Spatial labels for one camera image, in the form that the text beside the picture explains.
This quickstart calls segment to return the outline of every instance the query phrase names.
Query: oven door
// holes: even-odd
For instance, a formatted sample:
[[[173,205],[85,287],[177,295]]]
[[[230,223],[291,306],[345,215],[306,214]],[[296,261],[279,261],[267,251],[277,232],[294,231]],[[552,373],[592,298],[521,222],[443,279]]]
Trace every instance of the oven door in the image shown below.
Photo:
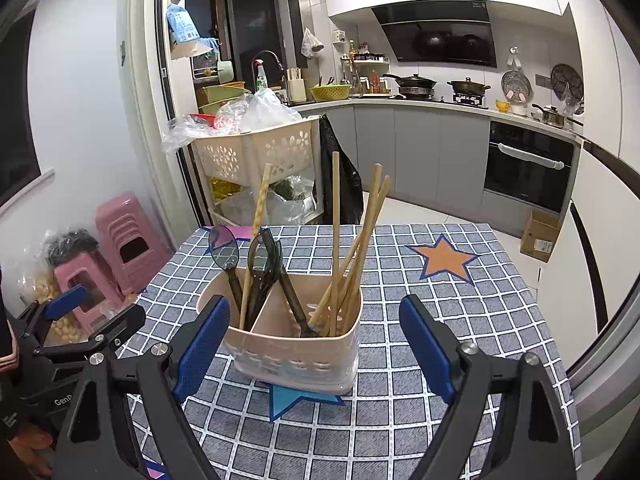
[[[560,213],[570,171],[561,160],[491,142],[484,188]]]

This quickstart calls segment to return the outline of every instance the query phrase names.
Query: screw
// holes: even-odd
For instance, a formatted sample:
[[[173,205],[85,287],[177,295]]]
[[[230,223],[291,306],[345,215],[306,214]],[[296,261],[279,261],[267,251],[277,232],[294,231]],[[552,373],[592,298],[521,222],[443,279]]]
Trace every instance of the screw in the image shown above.
[[[528,365],[535,366],[535,365],[539,364],[540,358],[537,355],[535,355],[535,354],[533,354],[531,352],[527,352],[526,354],[524,354],[524,361]]]
[[[104,361],[104,355],[101,354],[100,352],[97,352],[93,354],[91,357],[89,357],[89,362],[92,365],[99,365],[102,361]]]
[[[151,353],[153,355],[164,355],[168,349],[169,347],[166,343],[156,343],[151,347]]]
[[[476,343],[465,341],[460,345],[460,349],[467,355],[476,355],[480,350]]]

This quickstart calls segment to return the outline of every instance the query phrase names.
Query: pink stool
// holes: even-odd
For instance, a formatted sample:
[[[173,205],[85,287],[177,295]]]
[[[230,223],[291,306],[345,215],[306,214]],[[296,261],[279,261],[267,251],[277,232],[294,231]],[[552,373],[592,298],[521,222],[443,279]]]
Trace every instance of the pink stool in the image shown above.
[[[73,312],[87,335],[100,325],[98,321],[107,318],[107,312],[115,314],[122,309],[124,297],[118,291],[109,264],[99,252],[80,253],[70,262],[56,267],[53,273],[62,292],[76,285],[86,288],[87,300]]]
[[[121,292],[141,292],[171,259],[171,251],[133,193],[102,204],[95,215],[100,250],[113,269]]]

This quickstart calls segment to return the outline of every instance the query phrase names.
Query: checkered tablecloth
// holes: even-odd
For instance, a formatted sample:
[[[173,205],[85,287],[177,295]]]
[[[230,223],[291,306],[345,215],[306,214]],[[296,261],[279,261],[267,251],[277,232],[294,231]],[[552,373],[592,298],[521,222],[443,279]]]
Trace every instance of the checkered tablecloth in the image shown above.
[[[340,228],[345,255],[356,229]],[[332,228],[271,228],[292,272],[328,274]],[[443,272],[420,281],[423,258],[406,245],[432,244],[446,234],[461,251],[481,254],[469,264],[475,285]],[[199,294],[219,270],[207,249],[208,232],[197,230],[153,279],[138,303],[146,324],[122,356],[169,341],[196,317]],[[242,243],[246,256],[248,242]],[[240,266],[245,266],[241,258]],[[302,400],[275,423],[269,420],[267,385],[240,374],[221,346],[200,390],[183,405],[194,434],[220,478],[304,480],[401,480],[409,477],[446,410],[432,394],[404,339],[398,305],[417,294],[433,317],[484,352],[519,358],[537,353],[545,364],[570,429],[580,466],[580,433],[574,400],[549,329],[527,285],[487,224],[377,226],[362,275],[364,311],[359,370],[344,405]],[[139,397],[129,399],[143,454],[160,461]],[[463,478],[482,467],[495,427],[500,396],[489,396]]]

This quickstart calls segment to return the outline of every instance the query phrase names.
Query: cabinet handle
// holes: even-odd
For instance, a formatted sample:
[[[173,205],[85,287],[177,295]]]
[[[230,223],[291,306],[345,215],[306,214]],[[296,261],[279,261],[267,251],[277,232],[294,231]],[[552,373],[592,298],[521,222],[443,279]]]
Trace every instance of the cabinet handle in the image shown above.
[[[498,149],[505,155],[519,158],[520,160],[526,160],[527,162],[533,162],[540,166],[544,166],[545,168],[551,168],[552,170],[564,170],[564,162],[559,160],[551,160],[550,158],[535,155],[534,153],[524,152],[523,150],[512,148],[511,146],[507,146],[503,143],[498,144]]]

